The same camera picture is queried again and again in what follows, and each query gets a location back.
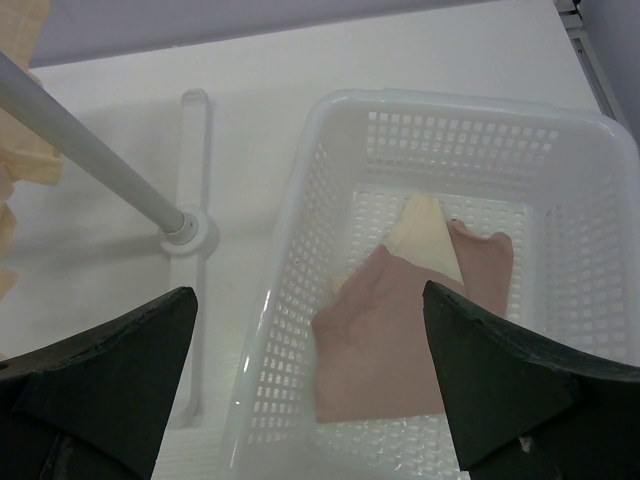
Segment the pink underwear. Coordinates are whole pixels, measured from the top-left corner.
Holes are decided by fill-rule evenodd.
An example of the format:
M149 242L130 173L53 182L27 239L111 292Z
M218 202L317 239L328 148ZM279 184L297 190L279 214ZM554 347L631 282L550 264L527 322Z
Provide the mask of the pink underwear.
M505 316L511 238L473 234L444 217L433 197L412 195L382 244L350 276L332 281L334 302L311 322L319 423L443 413L423 319L429 281Z

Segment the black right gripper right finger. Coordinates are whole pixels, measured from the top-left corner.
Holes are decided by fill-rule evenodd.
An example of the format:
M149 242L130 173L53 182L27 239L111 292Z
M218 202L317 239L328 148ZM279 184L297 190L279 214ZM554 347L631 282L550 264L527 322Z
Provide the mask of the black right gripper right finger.
M461 470L473 479L638 478L638 367L565 346L432 281L423 302Z

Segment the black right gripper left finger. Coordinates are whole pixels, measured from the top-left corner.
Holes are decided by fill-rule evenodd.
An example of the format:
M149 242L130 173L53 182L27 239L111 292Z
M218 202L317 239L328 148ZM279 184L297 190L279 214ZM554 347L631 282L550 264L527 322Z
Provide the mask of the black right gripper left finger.
M2 478L150 478L197 312L194 290L179 287L2 360Z

